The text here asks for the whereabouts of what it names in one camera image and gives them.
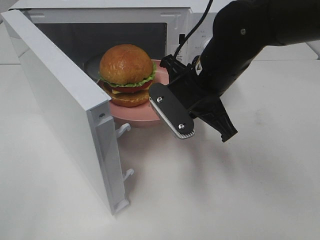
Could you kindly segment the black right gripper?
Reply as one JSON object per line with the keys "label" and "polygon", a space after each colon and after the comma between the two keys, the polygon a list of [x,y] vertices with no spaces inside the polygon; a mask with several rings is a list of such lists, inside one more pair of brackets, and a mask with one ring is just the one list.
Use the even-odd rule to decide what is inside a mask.
{"label": "black right gripper", "polygon": [[196,82],[192,64],[184,65],[170,54],[161,60],[160,66],[167,70],[169,84],[152,84],[148,90],[149,102],[174,136],[193,137],[195,118],[217,130],[223,143],[238,133],[220,98]]}

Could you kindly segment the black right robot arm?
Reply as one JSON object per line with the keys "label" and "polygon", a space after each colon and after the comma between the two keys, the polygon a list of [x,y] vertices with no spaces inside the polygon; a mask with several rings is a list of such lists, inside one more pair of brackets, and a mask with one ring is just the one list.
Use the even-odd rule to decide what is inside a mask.
{"label": "black right robot arm", "polygon": [[237,130],[221,96],[261,50],[319,38],[317,0],[234,0],[216,14],[212,38],[191,63],[184,65],[174,54],[161,60],[169,83],[153,84],[149,101],[177,138],[192,137],[199,118],[226,142]]}

